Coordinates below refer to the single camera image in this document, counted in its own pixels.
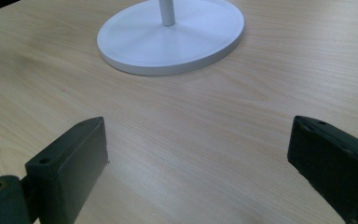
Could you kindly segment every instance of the black plastic part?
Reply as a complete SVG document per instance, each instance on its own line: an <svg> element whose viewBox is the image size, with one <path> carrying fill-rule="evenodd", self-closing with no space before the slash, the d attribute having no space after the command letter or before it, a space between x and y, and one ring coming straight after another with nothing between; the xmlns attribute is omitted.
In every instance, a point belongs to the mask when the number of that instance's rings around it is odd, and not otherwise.
<svg viewBox="0 0 358 224"><path fill-rule="evenodd" d="M317 119L296 116L288 160L341 215L358 224L358 139Z"/></svg>
<svg viewBox="0 0 358 224"><path fill-rule="evenodd" d="M103 118L78 123L25 164L42 224L74 223L108 162Z"/></svg>
<svg viewBox="0 0 358 224"><path fill-rule="evenodd" d="M15 2L19 2L20 0L0 0L0 8L1 7L6 7L8 5L11 5Z"/></svg>
<svg viewBox="0 0 358 224"><path fill-rule="evenodd" d="M0 176L0 224L73 224L108 163L103 118L78 123L30 159L27 176Z"/></svg>
<svg viewBox="0 0 358 224"><path fill-rule="evenodd" d="M0 224L29 224L21 183L14 175L0 176Z"/></svg>

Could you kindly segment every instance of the wood grain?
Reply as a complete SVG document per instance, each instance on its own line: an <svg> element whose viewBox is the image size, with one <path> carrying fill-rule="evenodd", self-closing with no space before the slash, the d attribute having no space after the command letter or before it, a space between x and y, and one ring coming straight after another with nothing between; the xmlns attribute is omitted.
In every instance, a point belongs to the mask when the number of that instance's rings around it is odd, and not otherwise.
<svg viewBox="0 0 358 224"><path fill-rule="evenodd" d="M295 115L358 137L358 1L230 0L245 36L168 77L122 73L96 36L140 1L0 9L0 175L104 116L110 164L76 223L343 223L287 159Z"/></svg>

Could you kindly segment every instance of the table surface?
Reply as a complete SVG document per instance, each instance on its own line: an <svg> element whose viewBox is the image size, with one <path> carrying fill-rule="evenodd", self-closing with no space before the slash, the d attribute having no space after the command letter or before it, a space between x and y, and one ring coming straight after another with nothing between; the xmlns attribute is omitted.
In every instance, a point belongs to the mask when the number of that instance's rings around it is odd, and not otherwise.
<svg viewBox="0 0 358 224"><path fill-rule="evenodd" d="M25 176L103 116L111 162L76 224L343 223L286 154L295 115L358 137L358 1L230 0L247 22L240 45L166 77L120 72L98 50L101 26L140 2L0 9L0 175Z"/></svg>

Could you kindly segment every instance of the white stand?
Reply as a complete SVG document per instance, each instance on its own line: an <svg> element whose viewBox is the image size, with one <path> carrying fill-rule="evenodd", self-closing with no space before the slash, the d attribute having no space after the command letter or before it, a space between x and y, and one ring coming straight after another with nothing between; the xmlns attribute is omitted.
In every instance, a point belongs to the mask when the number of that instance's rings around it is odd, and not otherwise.
<svg viewBox="0 0 358 224"><path fill-rule="evenodd" d="M224 0L148 0L109 19L97 42L119 70L170 75L226 57L240 44L244 24L241 12Z"/></svg>

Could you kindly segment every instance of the white round base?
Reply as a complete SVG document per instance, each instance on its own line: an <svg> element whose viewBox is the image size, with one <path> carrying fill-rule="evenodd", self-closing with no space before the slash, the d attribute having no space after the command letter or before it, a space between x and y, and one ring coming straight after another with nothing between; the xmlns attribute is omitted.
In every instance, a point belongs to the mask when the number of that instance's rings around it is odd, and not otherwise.
<svg viewBox="0 0 358 224"><path fill-rule="evenodd" d="M200 69L241 42L244 18L224 0L177 0L176 24L163 26L158 0L124 9L98 33L103 58L124 72L161 76Z"/></svg>

